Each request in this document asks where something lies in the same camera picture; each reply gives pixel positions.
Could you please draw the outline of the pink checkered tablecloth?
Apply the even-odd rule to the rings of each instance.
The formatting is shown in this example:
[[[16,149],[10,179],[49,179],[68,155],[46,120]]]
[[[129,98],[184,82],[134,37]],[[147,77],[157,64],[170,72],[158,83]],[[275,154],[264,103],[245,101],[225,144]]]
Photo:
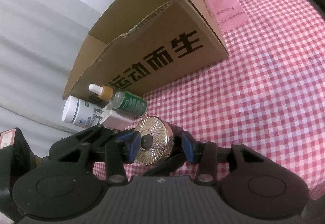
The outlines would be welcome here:
[[[324,195],[324,19],[308,0],[238,0],[229,57],[145,95],[148,114],[228,147],[242,142]]]

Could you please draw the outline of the white wall charger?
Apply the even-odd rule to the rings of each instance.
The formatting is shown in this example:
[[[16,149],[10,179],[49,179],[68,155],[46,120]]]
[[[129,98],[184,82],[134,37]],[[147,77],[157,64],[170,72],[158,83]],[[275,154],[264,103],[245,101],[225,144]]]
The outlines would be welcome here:
[[[134,118],[123,112],[113,109],[110,104],[107,104],[99,112],[100,123],[108,129],[123,130],[130,126]]]

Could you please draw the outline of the pink cartoon label patch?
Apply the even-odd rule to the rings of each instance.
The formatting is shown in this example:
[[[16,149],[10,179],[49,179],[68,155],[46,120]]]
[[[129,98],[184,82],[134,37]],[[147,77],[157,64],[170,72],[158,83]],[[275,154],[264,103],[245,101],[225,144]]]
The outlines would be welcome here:
[[[243,26],[249,17],[238,0],[206,0],[223,33]]]

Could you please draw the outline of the brown cardboard box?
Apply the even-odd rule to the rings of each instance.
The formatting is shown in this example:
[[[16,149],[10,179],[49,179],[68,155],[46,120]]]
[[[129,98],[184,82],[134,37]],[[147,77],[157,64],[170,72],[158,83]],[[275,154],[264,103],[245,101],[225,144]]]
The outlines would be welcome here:
[[[63,98],[97,102],[90,84],[143,95],[228,55],[205,0],[115,0],[87,34]]]

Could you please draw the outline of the green dropper bottle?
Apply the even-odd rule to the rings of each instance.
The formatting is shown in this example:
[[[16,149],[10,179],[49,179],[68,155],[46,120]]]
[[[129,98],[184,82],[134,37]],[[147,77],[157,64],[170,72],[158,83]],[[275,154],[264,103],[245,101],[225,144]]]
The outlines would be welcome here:
[[[113,89],[108,86],[90,84],[89,91],[95,93],[101,100],[115,110],[125,112],[135,117],[142,117],[146,114],[148,103],[141,97],[126,90]]]

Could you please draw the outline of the gold lid cosmetic jar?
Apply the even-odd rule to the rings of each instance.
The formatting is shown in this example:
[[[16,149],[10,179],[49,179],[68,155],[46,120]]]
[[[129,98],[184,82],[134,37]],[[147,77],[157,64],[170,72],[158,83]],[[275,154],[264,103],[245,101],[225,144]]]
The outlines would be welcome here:
[[[161,169],[178,170],[185,162],[182,148],[184,130],[156,116],[142,119],[135,127],[141,145],[135,163],[140,166],[156,166]]]

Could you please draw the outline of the white supplement bottle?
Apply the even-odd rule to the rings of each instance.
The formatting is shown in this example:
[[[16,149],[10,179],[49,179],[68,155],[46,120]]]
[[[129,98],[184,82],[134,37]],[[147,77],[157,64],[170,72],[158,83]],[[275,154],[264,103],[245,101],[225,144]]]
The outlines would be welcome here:
[[[102,108],[83,99],[69,96],[63,108],[62,121],[82,128],[96,126]]]

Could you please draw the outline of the white curtain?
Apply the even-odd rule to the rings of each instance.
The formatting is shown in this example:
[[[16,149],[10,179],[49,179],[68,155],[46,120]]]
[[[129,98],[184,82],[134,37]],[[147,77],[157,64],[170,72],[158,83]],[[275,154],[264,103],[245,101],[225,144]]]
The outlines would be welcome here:
[[[1,0],[1,130],[21,129],[34,154],[76,133],[62,98],[87,33],[115,0]]]

